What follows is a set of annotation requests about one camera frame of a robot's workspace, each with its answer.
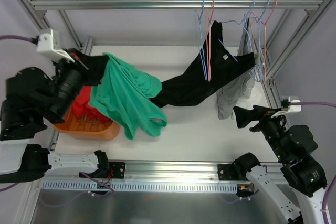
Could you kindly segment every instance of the plastic basket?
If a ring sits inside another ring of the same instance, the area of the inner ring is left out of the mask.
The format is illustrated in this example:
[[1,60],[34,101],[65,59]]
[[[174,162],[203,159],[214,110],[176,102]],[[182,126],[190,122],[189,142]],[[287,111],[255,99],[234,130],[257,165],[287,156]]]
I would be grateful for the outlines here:
[[55,124],[54,128],[79,140],[109,141],[118,135],[120,129],[120,125],[114,121],[102,124],[97,118],[92,120],[83,116],[77,119],[72,109],[68,111],[64,119],[65,123]]

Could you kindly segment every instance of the green shirt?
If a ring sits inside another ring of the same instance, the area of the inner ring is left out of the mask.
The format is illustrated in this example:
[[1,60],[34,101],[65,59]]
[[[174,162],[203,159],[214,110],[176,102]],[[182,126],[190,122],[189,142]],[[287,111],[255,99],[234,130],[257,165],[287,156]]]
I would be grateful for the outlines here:
[[137,70],[112,54],[102,84],[92,87],[89,105],[111,118],[133,139],[138,126],[150,136],[159,136],[167,118],[149,98],[156,97],[162,85],[158,78]]

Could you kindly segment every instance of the red cloth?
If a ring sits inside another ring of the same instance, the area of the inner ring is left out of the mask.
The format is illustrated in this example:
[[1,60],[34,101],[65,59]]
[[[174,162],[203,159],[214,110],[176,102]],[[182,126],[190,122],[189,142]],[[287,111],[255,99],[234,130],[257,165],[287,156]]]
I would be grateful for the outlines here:
[[72,104],[72,111],[79,119],[86,115],[89,119],[97,118],[99,122],[106,123],[111,119],[101,114],[96,108],[89,106],[92,87],[84,86]]

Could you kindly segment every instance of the clothes rail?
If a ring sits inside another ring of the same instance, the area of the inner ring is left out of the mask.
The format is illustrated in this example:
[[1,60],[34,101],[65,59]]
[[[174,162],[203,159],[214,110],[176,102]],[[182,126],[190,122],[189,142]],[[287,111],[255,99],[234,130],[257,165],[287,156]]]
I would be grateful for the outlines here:
[[[255,0],[254,9],[264,9],[267,0]],[[276,0],[270,0],[272,9]],[[35,10],[85,10],[85,9],[196,9],[203,0],[32,0]],[[204,8],[212,8],[213,0],[204,0]],[[316,10],[322,0],[278,0],[277,9]],[[216,9],[249,9],[253,0],[216,0]]]

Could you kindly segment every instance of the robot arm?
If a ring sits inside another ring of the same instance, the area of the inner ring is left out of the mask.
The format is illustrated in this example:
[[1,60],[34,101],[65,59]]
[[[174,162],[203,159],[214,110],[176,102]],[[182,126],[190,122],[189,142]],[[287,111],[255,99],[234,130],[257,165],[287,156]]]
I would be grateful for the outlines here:
[[282,102],[281,109],[254,105],[253,110],[234,107],[234,112],[238,128],[246,127],[251,121],[259,121],[250,131],[261,131],[278,162],[283,164],[281,171],[294,188],[301,211],[279,190],[252,153],[236,159],[225,173],[251,181],[273,203],[284,223],[323,224],[321,209],[327,180],[321,165],[310,155],[318,146],[309,128],[306,125],[294,125],[287,131],[285,129],[284,114],[301,110],[289,106],[289,102],[293,102],[290,99]]
[[49,78],[41,69],[30,67],[6,80],[6,100],[1,106],[0,183],[28,182],[46,172],[78,175],[109,169],[106,154],[49,153],[40,145],[29,144],[35,133],[63,117],[83,86],[96,86],[104,73],[107,58],[88,57],[76,49],[62,50],[59,34],[48,30],[39,36],[37,52],[49,58],[56,74]]

